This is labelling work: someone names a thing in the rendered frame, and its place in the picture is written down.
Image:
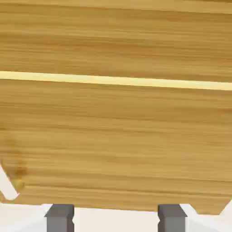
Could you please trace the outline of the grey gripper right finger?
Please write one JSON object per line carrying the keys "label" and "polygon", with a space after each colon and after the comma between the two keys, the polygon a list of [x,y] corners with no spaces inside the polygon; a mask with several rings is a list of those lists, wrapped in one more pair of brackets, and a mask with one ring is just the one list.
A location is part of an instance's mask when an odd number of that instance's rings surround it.
{"label": "grey gripper right finger", "polygon": [[158,232],[217,232],[190,204],[159,204]]}

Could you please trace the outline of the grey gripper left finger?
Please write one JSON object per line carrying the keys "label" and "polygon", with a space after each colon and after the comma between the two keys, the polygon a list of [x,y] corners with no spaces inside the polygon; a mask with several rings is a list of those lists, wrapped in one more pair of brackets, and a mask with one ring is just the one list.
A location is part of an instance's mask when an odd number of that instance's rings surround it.
{"label": "grey gripper left finger", "polygon": [[23,226],[19,232],[75,232],[73,217],[74,205],[53,204],[42,218]]}

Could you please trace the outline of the light wood cabinet door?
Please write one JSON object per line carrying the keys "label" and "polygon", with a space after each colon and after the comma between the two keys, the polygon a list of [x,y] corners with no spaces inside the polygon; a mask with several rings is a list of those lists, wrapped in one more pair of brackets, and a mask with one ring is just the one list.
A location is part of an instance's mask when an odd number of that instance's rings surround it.
{"label": "light wood cabinet door", "polygon": [[0,160],[18,204],[154,211],[232,199],[232,91],[0,80]]}
{"label": "light wood cabinet door", "polygon": [[0,70],[232,82],[232,0],[0,0]]}

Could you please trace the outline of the light wood cabinet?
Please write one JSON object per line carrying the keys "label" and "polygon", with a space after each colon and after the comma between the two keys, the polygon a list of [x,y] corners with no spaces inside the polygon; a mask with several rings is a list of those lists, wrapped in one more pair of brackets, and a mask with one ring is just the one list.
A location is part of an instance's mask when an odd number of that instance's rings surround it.
{"label": "light wood cabinet", "polygon": [[[161,78],[147,78],[147,77],[141,78],[141,77],[95,76],[95,75],[67,74],[67,73],[17,72],[17,71],[0,70],[0,80],[84,83],[84,84],[130,86],[130,87],[155,87],[155,88],[232,91],[232,82],[177,80],[177,79],[161,79]],[[25,183],[23,179],[17,178],[10,174],[9,176],[14,180],[17,186],[23,185],[25,187]]]}

